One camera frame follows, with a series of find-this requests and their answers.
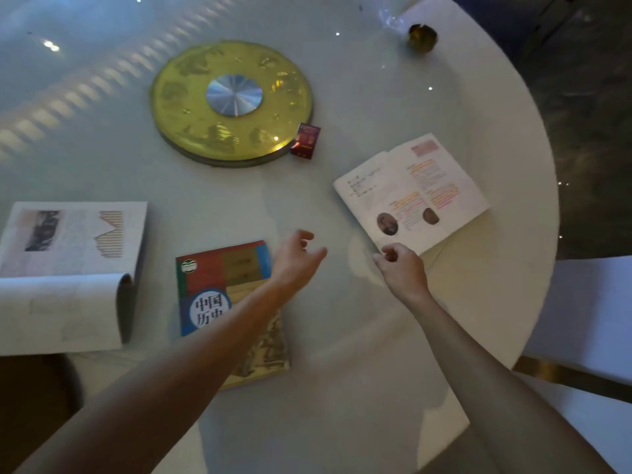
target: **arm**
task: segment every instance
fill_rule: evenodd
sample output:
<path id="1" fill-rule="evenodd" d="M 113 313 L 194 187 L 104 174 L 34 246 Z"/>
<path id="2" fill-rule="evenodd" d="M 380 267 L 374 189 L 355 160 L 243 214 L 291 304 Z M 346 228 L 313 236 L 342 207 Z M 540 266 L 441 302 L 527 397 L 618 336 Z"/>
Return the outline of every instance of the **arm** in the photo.
<path id="1" fill-rule="evenodd" d="M 150 473 L 208 406 L 274 313 L 303 288 L 327 255 L 307 253 L 297 230 L 273 274 L 211 326 L 180 339 L 100 393 L 15 474 Z"/>
<path id="2" fill-rule="evenodd" d="M 413 313 L 472 429 L 504 473 L 613 473 L 596 450 L 489 354 L 428 290 L 423 261 L 397 243 L 374 261 Z"/>

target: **dark floor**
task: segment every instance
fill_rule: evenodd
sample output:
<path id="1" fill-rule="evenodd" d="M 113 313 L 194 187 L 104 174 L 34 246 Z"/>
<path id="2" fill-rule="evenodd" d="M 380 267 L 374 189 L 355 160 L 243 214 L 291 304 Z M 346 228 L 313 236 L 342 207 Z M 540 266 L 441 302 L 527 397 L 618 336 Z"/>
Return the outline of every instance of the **dark floor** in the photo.
<path id="1" fill-rule="evenodd" d="M 560 192 L 557 257 L 632 254 L 632 0 L 455 1 L 540 109 Z"/>

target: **book page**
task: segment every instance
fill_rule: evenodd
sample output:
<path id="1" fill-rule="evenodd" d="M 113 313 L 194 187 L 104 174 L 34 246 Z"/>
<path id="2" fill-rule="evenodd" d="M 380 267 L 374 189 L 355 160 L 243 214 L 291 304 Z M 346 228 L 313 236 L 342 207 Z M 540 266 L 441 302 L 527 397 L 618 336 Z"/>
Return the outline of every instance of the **book page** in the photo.
<path id="1" fill-rule="evenodd" d="M 120 349 L 126 274 L 0 278 L 0 356 Z"/>
<path id="2" fill-rule="evenodd" d="M 433 135 L 376 155 L 334 187 L 378 248 L 402 243 L 418 254 L 489 208 Z"/>
<path id="3" fill-rule="evenodd" d="M 127 272 L 134 276 L 147 203 L 15 203 L 0 278 Z"/>

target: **small red box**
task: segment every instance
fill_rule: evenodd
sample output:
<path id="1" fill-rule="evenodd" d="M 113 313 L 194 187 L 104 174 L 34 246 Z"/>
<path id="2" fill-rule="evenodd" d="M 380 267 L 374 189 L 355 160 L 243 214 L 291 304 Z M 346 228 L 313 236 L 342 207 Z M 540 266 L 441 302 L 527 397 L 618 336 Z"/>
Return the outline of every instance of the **small red box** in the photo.
<path id="1" fill-rule="evenodd" d="M 292 142 L 289 152 L 293 155 L 300 156 L 305 159 L 312 159 L 320 128 L 311 124 L 301 123 L 296 133 L 296 138 Z"/>

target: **striped graphic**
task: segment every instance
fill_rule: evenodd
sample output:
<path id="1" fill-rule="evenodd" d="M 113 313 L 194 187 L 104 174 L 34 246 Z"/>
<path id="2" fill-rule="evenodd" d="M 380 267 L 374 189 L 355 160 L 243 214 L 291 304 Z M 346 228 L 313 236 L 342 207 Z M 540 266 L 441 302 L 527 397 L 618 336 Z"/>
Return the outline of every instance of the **striped graphic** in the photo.
<path id="1" fill-rule="evenodd" d="M 104 258 L 122 257 L 122 211 L 100 211 L 99 217 L 114 226 L 114 230 L 97 236 L 97 249 Z"/>

